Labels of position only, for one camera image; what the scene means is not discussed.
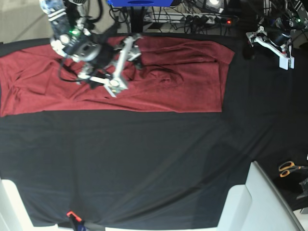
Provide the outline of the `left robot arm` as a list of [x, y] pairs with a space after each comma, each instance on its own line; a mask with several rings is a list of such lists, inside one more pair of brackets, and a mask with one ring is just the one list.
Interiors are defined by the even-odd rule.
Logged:
[[243, 48], [243, 57], [254, 58], [256, 51], [269, 55], [274, 53], [282, 69], [293, 69], [295, 58], [292, 48], [296, 31], [308, 31], [308, 18], [300, 15], [306, 11], [306, 0], [248, 0], [247, 4], [256, 14], [257, 30], [246, 32], [247, 44]]

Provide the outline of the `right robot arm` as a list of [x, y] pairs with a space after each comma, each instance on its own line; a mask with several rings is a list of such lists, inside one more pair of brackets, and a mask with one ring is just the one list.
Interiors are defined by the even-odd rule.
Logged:
[[94, 20], [86, 13], [85, 3], [84, 0], [39, 2], [53, 30], [51, 47], [63, 57], [61, 66], [67, 59], [84, 63], [75, 82], [100, 84], [113, 91], [127, 89], [122, 72], [126, 62], [134, 62], [141, 67], [141, 52], [136, 44], [141, 36], [129, 35], [120, 44], [110, 45], [108, 39], [117, 32], [119, 23], [115, 22], [101, 34], [92, 33]]

